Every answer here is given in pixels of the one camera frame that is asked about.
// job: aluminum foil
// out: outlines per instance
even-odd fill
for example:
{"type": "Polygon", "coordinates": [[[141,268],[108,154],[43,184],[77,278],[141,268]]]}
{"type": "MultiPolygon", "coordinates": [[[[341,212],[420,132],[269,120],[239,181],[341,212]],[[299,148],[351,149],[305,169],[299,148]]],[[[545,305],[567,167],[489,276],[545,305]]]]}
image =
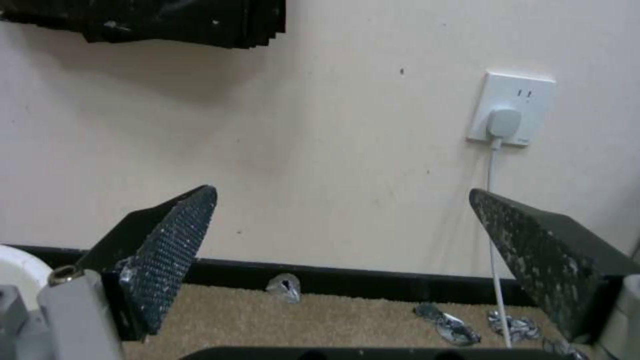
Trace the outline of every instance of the aluminum foil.
{"type": "Polygon", "coordinates": [[[280,274],[269,280],[266,291],[289,304],[300,302],[300,280],[293,274],[280,274]]]}
{"type": "Polygon", "coordinates": [[[542,349],[546,352],[566,356],[571,360],[589,360],[589,357],[585,353],[571,346],[565,340],[551,340],[548,338],[542,339],[542,349]]]}
{"type": "MultiPolygon", "coordinates": [[[[502,335],[502,322],[500,322],[500,314],[498,311],[489,311],[486,317],[487,320],[489,320],[491,330],[498,335],[502,335]]],[[[514,319],[507,315],[507,327],[509,327],[509,335],[513,343],[521,340],[538,339],[540,337],[540,328],[529,318],[514,319]]]]}
{"type": "Polygon", "coordinates": [[[413,312],[419,317],[433,322],[436,331],[452,345],[466,347],[479,343],[480,335],[453,315],[443,313],[433,303],[423,302],[413,312]]]}

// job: floor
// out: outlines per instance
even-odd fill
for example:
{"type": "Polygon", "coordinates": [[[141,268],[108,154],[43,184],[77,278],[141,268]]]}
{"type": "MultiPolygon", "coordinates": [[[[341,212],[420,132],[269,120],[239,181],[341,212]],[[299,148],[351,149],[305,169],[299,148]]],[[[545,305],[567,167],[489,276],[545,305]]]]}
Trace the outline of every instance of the floor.
{"type": "MultiPolygon", "coordinates": [[[[127,343],[127,359],[178,359],[206,347],[448,347],[433,326],[417,318],[415,303],[303,294],[286,304],[263,291],[184,285],[158,336],[127,343]]],[[[487,325],[493,306],[442,304],[481,336],[475,347],[501,347],[502,338],[487,325]]],[[[543,336],[559,338],[539,309],[508,307],[509,315],[528,316],[543,336]]],[[[541,347],[523,341],[517,347],[541,347]]]]}

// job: wall socket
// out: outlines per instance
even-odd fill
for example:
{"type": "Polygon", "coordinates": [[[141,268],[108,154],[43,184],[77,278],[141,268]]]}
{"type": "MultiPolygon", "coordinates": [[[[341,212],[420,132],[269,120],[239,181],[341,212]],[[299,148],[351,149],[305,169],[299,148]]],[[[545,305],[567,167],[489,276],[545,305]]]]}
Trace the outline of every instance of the wall socket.
{"type": "Polygon", "coordinates": [[[513,109],[522,114],[518,131],[502,143],[527,146],[552,105],[556,82],[549,78],[529,78],[487,72],[484,88],[471,129],[469,140],[490,141],[486,131],[489,114],[494,110],[513,109]]]}

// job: white bowl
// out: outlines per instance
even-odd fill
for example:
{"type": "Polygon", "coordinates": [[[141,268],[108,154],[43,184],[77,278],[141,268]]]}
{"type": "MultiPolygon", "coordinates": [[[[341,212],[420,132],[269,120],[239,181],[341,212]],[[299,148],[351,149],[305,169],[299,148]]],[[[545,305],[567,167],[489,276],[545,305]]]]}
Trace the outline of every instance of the white bowl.
{"type": "Polygon", "coordinates": [[[51,268],[35,256],[0,245],[0,284],[16,285],[28,310],[38,308],[36,297],[47,285],[51,268]]]}

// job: white cable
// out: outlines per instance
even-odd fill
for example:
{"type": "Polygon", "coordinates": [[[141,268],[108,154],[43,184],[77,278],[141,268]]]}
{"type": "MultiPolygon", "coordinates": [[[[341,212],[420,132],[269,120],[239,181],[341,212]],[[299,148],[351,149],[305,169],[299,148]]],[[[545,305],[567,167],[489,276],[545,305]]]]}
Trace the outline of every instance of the white cable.
{"type": "MultiPolygon", "coordinates": [[[[493,163],[495,162],[495,155],[498,153],[500,146],[502,145],[501,138],[494,138],[491,144],[491,155],[489,157],[489,169],[486,175],[486,191],[491,192],[493,183],[493,163]]],[[[507,325],[507,314],[504,310],[504,300],[502,299],[502,287],[500,286],[500,278],[495,271],[495,246],[491,239],[489,239],[489,257],[491,259],[491,275],[493,276],[493,289],[495,290],[495,297],[498,300],[498,313],[500,314],[500,322],[502,323],[502,335],[504,336],[504,344],[507,348],[511,348],[511,335],[509,333],[509,327],[507,325]]]]}

